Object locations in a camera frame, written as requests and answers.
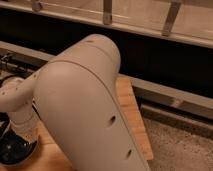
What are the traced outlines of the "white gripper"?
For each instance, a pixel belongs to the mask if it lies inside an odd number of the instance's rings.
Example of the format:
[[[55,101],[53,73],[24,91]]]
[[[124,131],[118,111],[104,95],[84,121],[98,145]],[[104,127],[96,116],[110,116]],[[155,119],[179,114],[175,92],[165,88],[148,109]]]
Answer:
[[[34,143],[38,140],[38,123],[15,124],[15,133],[29,143]]]

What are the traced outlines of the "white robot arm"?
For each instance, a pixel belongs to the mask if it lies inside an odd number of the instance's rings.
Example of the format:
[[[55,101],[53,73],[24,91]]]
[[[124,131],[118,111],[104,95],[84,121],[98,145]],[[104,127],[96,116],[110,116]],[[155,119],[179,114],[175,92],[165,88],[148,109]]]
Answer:
[[[121,57],[92,34],[26,79],[0,87],[0,112],[22,141],[38,140],[42,122],[77,171],[150,171],[117,98]]]

